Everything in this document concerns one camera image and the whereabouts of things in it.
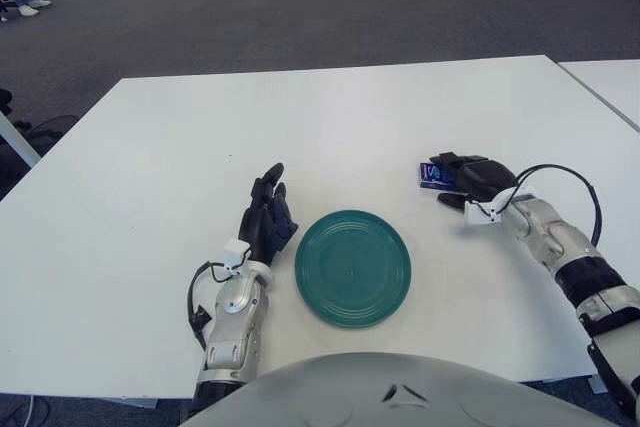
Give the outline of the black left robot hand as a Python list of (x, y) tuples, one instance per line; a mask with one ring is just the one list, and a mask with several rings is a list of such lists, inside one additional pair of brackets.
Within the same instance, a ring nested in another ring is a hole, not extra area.
[(251, 202), (245, 210), (238, 238), (250, 245), (249, 259), (270, 266), (298, 230), (280, 181), (284, 165), (276, 163), (254, 181)]

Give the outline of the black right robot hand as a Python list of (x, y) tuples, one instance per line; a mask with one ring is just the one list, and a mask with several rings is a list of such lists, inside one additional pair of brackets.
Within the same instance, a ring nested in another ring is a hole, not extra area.
[(457, 189), (454, 193), (440, 193), (437, 200), (461, 213), (466, 201), (489, 202), (516, 184), (516, 176), (507, 167), (487, 157), (447, 152), (431, 157), (430, 161), (452, 176)]

